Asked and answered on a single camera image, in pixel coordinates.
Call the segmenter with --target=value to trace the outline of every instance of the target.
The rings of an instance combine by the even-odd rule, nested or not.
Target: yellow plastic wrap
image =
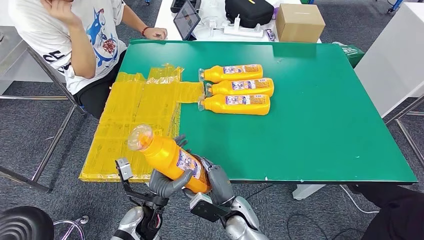
[[[152,168],[141,152],[127,147],[127,137],[140,124],[152,126],[159,136],[176,137],[180,130],[180,103],[196,103],[203,83],[182,82],[183,68],[166,64],[142,74],[120,72],[112,85],[79,179],[119,182],[115,160],[126,157],[134,182],[147,182]]]

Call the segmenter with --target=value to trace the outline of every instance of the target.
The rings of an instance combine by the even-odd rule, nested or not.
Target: graphic print on t-shirt
[[[106,68],[113,65],[118,57],[118,38],[110,33],[105,33],[106,20],[104,17],[104,9],[99,11],[94,10],[94,21],[86,30],[90,43],[93,45],[93,49],[97,59],[97,67],[105,65]]]

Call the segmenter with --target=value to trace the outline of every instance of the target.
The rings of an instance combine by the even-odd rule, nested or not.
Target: black stool
[[[54,225],[71,224],[61,238],[66,240],[73,229],[77,229],[81,240],[85,240],[80,224],[86,224],[88,216],[72,221],[59,220],[53,223],[43,210],[33,206],[19,206],[0,213],[0,240],[53,240]]]

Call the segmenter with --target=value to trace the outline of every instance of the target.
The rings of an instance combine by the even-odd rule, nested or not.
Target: tablet
[[[173,19],[182,40],[189,40],[193,30],[200,22],[200,16],[189,0],[185,1]]]

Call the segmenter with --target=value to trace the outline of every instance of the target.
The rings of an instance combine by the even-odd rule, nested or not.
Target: bottle cap
[[[205,80],[205,70],[199,68],[199,82],[203,82]]]
[[[129,134],[127,145],[130,150],[143,151],[147,149],[153,141],[153,130],[148,124],[141,124],[135,127]]]
[[[206,97],[212,97],[214,95],[214,92],[212,91],[212,84],[206,83],[206,86],[204,88],[206,92]]]
[[[197,102],[197,107],[199,111],[205,110],[205,95],[201,95]]]

